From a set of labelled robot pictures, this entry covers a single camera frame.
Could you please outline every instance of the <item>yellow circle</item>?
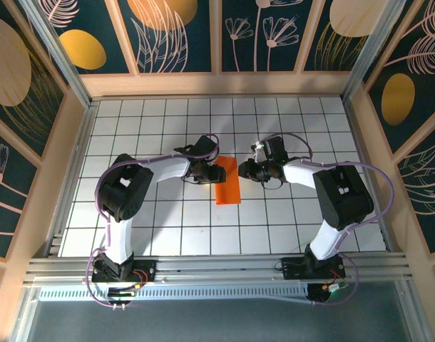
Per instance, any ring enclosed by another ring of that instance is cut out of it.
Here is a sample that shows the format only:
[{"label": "yellow circle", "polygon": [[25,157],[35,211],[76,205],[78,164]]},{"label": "yellow circle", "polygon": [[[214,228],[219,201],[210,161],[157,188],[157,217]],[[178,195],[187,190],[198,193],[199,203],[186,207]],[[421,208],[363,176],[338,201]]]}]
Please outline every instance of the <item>yellow circle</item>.
[{"label": "yellow circle", "polygon": [[403,122],[411,112],[416,88],[409,76],[403,73],[393,75],[382,92],[382,117],[389,125]]},{"label": "yellow circle", "polygon": [[30,86],[29,51],[15,30],[0,19],[0,105],[18,105]]},{"label": "yellow circle", "polygon": [[178,13],[183,25],[186,26],[197,13],[197,0],[128,0],[128,4],[137,19],[144,25],[156,30],[166,30],[168,12],[171,11],[173,20]]},{"label": "yellow circle", "polygon": [[59,37],[73,64],[83,69],[99,69],[106,62],[102,44],[88,32],[66,31]]},{"label": "yellow circle", "polygon": [[378,22],[386,3],[387,0],[333,0],[330,7],[330,24],[341,36],[368,36]]}]

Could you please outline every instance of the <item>white grid tile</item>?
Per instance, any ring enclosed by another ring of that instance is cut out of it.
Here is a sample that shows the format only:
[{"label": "white grid tile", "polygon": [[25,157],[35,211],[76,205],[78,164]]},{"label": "white grid tile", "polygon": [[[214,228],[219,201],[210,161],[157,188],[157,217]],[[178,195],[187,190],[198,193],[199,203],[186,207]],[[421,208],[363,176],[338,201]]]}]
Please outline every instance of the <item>white grid tile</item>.
[{"label": "white grid tile", "polygon": [[280,114],[300,114],[298,98],[277,98]]},{"label": "white grid tile", "polygon": [[[88,256],[93,246],[106,243],[106,222],[98,218],[93,192],[103,171],[121,153],[141,158],[170,153],[186,143],[195,144],[211,127],[211,132],[220,138],[220,153],[235,156],[238,164],[252,157],[250,146],[256,141],[280,131],[307,139],[314,150],[314,161],[357,161],[340,99],[321,100],[213,98],[102,103],[61,252],[64,250],[64,255],[70,257]],[[301,141],[288,135],[284,139],[291,157],[306,155],[307,148]],[[260,183],[243,178],[239,181],[242,203],[220,206],[214,202],[214,185],[197,186],[179,179],[153,183],[133,220],[135,254],[259,254],[300,249],[303,252],[322,223],[316,192],[301,185],[269,190],[279,186],[277,180],[265,184],[266,190]],[[351,234],[342,250],[354,251],[359,247],[362,251],[385,250],[378,224],[357,230],[357,235]]]},{"label": "white grid tile", "polygon": [[165,115],[187,115],[188,114],[188,100],[181,99],[170,99],[167,100],[167,105],[165,107]]},{"label": "white grid tile", "polygon": [[97,117],[118,117],[121,109],[121,100],[101,101],[98,107]]},{"label": "white grid tile", "polygon": [[124,100],[120,116],[140,117],[143,112],[143,100]]},{"label": "white grid tile", "polygon": [[233,113],[239,114],[255,114],[255,104],[253,98],[234,98]]},{"label": "white grid tile", "polygon": [[183,228],[181,255],[210,255],[210,227]]}]

